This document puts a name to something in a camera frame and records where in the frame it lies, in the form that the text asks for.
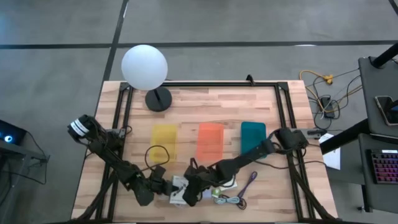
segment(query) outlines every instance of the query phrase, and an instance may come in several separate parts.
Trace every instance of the black desk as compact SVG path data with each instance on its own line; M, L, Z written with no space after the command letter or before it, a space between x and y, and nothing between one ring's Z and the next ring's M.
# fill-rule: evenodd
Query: black desk
M398 99L398 63L390 60L382 68L374 68L369 58L360 58L358 63L368 118L321 143L322 154L357 139L360 133L398 139L398 126L386 125L374 100L382 95Z
M364 208L370 212L372 208L387 212L398 213L398 185L375 184L371 164L366 159L367 149L397 149L398 145L373 139L368 134L358 136L359 148L362 159L365 185L362 185Z

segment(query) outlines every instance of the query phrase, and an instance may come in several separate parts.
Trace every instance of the white globe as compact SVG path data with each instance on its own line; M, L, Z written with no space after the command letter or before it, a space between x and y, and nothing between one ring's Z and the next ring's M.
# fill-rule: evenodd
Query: white globe
M138 90L153 90L167 76L167 61L163 54L149 45L128 50L122 59L122 73L126 81Z

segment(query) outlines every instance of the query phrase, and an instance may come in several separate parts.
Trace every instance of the colored pad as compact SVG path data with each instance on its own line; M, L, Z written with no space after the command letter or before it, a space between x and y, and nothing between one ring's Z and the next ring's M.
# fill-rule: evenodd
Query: colored pad
M264 123L244 121L241 125L241 154L249 152L266 139L266 125Z
M197 159L218 161L223 158L224 126L215 123L199 125Z
M157 124L152 129L151 146L161 145L167 149L170 155L170 162L177 158L177 126L173 124ZM149 152L149 158L155 162L165 162L167 154L161 147L154 147Z

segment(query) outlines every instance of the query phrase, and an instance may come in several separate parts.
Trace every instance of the keyboard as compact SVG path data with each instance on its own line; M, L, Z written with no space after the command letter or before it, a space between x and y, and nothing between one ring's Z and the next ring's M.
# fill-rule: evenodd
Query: keyboard
M375 184L398 184L398 151L370 150Z

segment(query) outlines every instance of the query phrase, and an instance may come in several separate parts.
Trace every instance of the orange rectangle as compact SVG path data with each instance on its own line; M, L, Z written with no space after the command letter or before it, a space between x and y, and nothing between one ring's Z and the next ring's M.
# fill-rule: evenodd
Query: orange rectangle
M197 159L218 161L223 158L224 125L216 123L199 124Z

